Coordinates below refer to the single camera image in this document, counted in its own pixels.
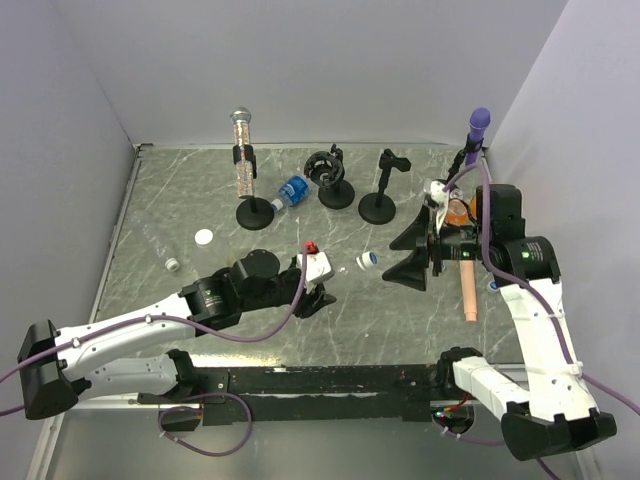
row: gray marble tabletop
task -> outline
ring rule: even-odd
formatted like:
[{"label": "gray marble tabletop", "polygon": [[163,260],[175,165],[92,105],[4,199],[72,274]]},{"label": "gray marble tabletop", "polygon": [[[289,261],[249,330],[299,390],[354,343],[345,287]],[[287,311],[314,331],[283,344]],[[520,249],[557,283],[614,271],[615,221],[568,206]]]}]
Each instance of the gray marble tabletop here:
[{"label": "gray marble tabletop", "polygon": [[[300,174],[315,148],[260,148],[257,195],[269,200],[291,175]],[[236,251],[264,248],[274,252],[282,268],[298,251],[301,242],[315,241],[330,256],[336,277],[327,282],[338,302],[308,319],[293,318],[275,337],[257,344],[232,343],[212,336],[158,345],[139,356],[159,355],[170,348],[188,350],[197,365],[366,365],[431,363],[440,352],[453,346],[472,346],[491,362],[522,361],[517,336],[506,305],[499,294],[486,290],[489,277],[476,266],[478,321],[466,322],[461,300],[460,275],[455,262],[444,274],[429,278],[426,293],[383,282],[378,275],[358,269],[355,259],[367,250],[380,259],[381,270],[409,252],[392,252],[388,245],[415,217],[419,192],[425,179],[446,176],[459,147],[426,145],[392,148],[408,157],[408,173],[394,171],[387,194],[395,201],[392,222],[374,226],[357,212],[360,198],[376,191],[380,177],[378,158],[382,148],[340,145],[344,150],[346,178],[356,190],[354,203],[340,211],[323,207],[317,197],[305,199],[295,208],[276,213],[268,228],[250,232],[238,226],[235,209],[235,170],[230,148],[169,149],[145,147],[125,221],[99,305],[97,321],[149,305],[192,283],[197,273],[191,261],[193,236],[209,228],[229,239]],[[475,173],[461,183],[473,191]],[[169,273],[149,255],[131,230],[130,214],[149,212],[178,250],[181,268]],[[227,330],[236,335],[268,331],[286,308],[250,312],[238,326]]]}]

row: plastic water bottle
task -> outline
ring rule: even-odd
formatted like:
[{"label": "plastic water bottle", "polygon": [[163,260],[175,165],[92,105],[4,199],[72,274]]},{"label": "plastic water bottle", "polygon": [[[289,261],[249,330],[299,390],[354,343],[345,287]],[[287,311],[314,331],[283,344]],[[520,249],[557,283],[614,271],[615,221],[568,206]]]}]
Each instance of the plastic water bottle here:
[{"label": "plastic water bottle", "polygon": [[215,237],[209,229],[198,230],[194,240],[191,262],[200,278],[211,276],[238,260],[229,241],[222,236]]},{"label": "plastic water bottle", "polygon": [[284,207],[293,207],[307,197],[311,189],[309,184],[304,178],[294,175],[287,183],[280,187],[278,190],[278,198],[271,202],[271,208],[276,212],[282,210]]},{"label": "plastic water bottle", "polygon": [[175,248],[151,215],[145,211],[138,210],[131,214],[131,223],[136,233],[145,241],[149,250],[162,262],[167,270],[175,272],[180,268]]}]

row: black base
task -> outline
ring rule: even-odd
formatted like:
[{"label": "black base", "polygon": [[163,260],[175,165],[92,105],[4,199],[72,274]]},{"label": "black base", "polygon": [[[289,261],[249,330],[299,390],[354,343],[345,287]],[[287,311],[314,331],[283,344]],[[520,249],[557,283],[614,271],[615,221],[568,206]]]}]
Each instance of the black base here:
[{"label": "black base", "polygon": [[360,203],[358,204],[358,213],[365,222],[373,223],[374,225],[384,225],[393,220],[396,216],[396,205],[386,195],[382,196],[382,202],[379,207],[376,207],[377,193],[368,193]]},{"label": "black base", "polygon": [[347,208],[356,198],[356,192],[349,182],[342,180],[338,191],[333,189],[320,189],[318,199],[325,207],[332,210]]},{"label": "black base", "polygon": [[247,230],[262,230],[273,221],[273,208],[264,198],[248,198],[236,210],[238,225]]},{"label": "black base", "polygon": [[427,227],[429,226],[429,207],[422,205],[420,213],[404,232],[398,235],[389,244],[391,250],[413,250],[416,248],[416,240],[420,237],[427,237]]}]

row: purple cable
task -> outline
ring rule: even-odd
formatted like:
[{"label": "purple cable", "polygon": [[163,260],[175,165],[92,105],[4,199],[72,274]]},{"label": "purple cable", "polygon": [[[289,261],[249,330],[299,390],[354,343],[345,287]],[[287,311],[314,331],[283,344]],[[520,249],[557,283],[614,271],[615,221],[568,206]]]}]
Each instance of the purple cable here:
[{"label": "purple cable", "polygon": [[183,447],[188,448],[192,452],[196,452],[196,453],[199,453],[200,455],[205,455],[207,457],[225,457],[227,455],[231,455],[232,453],[236,453],[238,450],[240,450],[244,446],[245,443],[247,443],[247,440],[249,440],[249,437],[251,436],[251,428],[253,427],[253,419],[251,418],[251,410],[249,409],[249,405],[247,405],[247,402],[245,402],[239,396],[234,395],[233,393],[226,393],[226,392],[204,393],[202,395],[194,395],[192,397],[187,397],[187,398],[185,398],[183,400],[184,401],[187,401],[187,400],[200,400],[200,399],[207,398],[207,397],[226,397],[226,398],[231,398],[231,399],[235,400],[236,402],[238,402],[240,405],[242,405],[242,408],[244,408],[244,411],[247,414],[247,428],[244,431],[244,435],[242,436],[242,438],[236,444],[235,447],[230,448],[229,450],[225,450],[224,452],[209,452],[207,450],[202,450],[202,449],[200,449],[198,447],[194,447],[193,445],[191,445],[190,443],[185,442],[184,440],[180,440],[179,438],[171,435],[164,428],[162,428],[162,419],[165,417],[165,415],[167,415],[167,414],[169,414],[171,412],[193,412],[193,413],[196,413],[196,414],[199,413],[199,409],[192,408],[192,407],[186,407],[186,406],[168,408],[167,410],[163,411],[158,416],[158,428],[160,429],[160,432],[162,433],[162,436],[165,437],[165,438],[168,438],[169,440],[173,441],[174,443],[177,443],[178,445],[182,445]]},{"label": "purple cable", "polygon": [[[291,306],[287,310],[287,313],[285,314],[283,320],[278,325],[276,325],[276,327],[271,332],[266,333],[264,335],[257,336],[257,337],[238,337],[235,335],[228,335],[225,333],[218,332],[217,330],[213,330],[212,328],[205,327],[204,325],[200,325],[199,323],[196,323],[192,320],[187,320],[186,318],[174,317],[171,315],[149,315],[149,318],[152,321],[169,320],[171,322],[182,323],[184,325],[188,325],[197,330],[200,330],[201,332],[208,333],[216,337],[224,338],[225,340],[230,340],[232,342],[242,342],[242,343],[260,342],[262,340],[266,340],[267,338],[273,337],[276,333],[282,330],[282,328],[287,324],[287,322],[293,315],[293,312],[295,312],[295,309],[298,306],[298,302],[300,301],[300,297],[302,296],[302,291],[304,290],[304,282],[305,282],[306,276],[307,276],[307,249],[303,248],[302,249],[302,266],[300,268],[300,281],[298,282],[298,289],[296,290],[293,300],[291,301]],[[129,325],[135,325],[136,323],[142,323],[146,321],[147,321],[147,316],[130,318],[120,323],[109,325],[108,327],[105,327],[101,330],[95,330],[83,337],[78,337],[78,340],[80,341],[80,343],[86,342],[89,340],[93,340],[94,338],[106,335],[107,333],[111,333],[116,330],[120,330],[121,328],[128,327]],[[2,377],[0,377],[0,384],[3,383],[11,375],[14,375],[15,373],[19,372],[23,368],[31,365],[32,363],[35,363],[38,360],[48,357],[49,355],[58,353],[62,350],[66,350],[67,348],[71,348],[72,346],[73,346],[73,342],[68,341],[66,343],[56,345],[55,347],[51,347],[43,352],[40,352],[36,355],[33,355],[32,357],[27,358],[26,360],[18,363],[15,367],[13,367],[11,370],[5,373]],[[0,411],[0,417],[19,412],[23,408],[24,408],[24,405],[19,405],[16,407],[9,408],[7,410]]]},{"label": "purple cable", "polygon": [[[491,209],[489,205],[489,202],[491,199],[491,193],[490,193],[491,187],[490,187],[490,181],[489,181],[489,173],[487,172],[487,169],[484,166],[484,164],[482,162],[476,162],[470,167],[467,167],[461,172],[459,172],[455,177],[451,179],[449,183],[447,183],[447,185],[444,187],[444,191],[445,192],[449,191],[455,182],[457,182],[461,177],[469,173],[471,170],[475,170],[475,169],[479,170],[482,176],[482,240],[481,240],[482,245],[481,247],[482,247],[482,261],[484,262],[486,269],[489,270],[494,275],[504,278],[506,280],[509,280],[510,282],[515,283],[521,288],[524,288],[531,295],[533,295],[536,300],[540,302],[542,307],[549,314],[549,318],[551,320],[551,323],[553,324],[553,328],[556,331],[556,335],[558,336],[558,341],[560,343],[560,348],[562,350],[562,355],[564,356],[565,361],[568,364],[573,364],[573,359],[571,358],[571,354],[569,353],[569,347],[567,346],[567,341],[564,338],[564,333],[562,332],[562,328],[560,327],[560,322],[554,316],[555,312],[553,311],[549,303],[544,299],[542,295],[540,295],[540,293],[535,288],[533,288],[527,282],[517,277],[514,277],[513,275],[510,275],[507,272],[503,272],[502,270],[500,270],[498,267],[496,267],[491,263],[491,257],[489,256],[489,242],[491,241],[490,224],[489,224],[490,213],[491,213]],[[586,382],[593,385],[594,387],[602,390],[608,395],[611,395],[613,398],[615,398],[619,402],[629,407],[637,415],[640,415],[640,406],[634,403],[631,399],[625,397],[620,392],[600,383],[598,380],[587,375],[586,373],[582,373],[582,378]]]},{"label": "purple cable", "polygon": [[606,393],[608,395],[611,395],[613,398],[615,398],[619,402],[625,404],[627,407],[629,407],[631,410],[633,410],[636,413],[636,415],[640,415],[640,406],[638,406],[635,403],[633,403],[633,401],[631,399],[625,397],[620,392],[615,391],[613,388],[607,387],[605,384],[600,383],[598,380],[593,378],[591,375],[587,375],[586,373],[583,373],[582,374],[582,378],[584,378],[584,380],[586,382],[590,383],[591,385],[596,387],[598,390],[602,390],[604,393]]}]

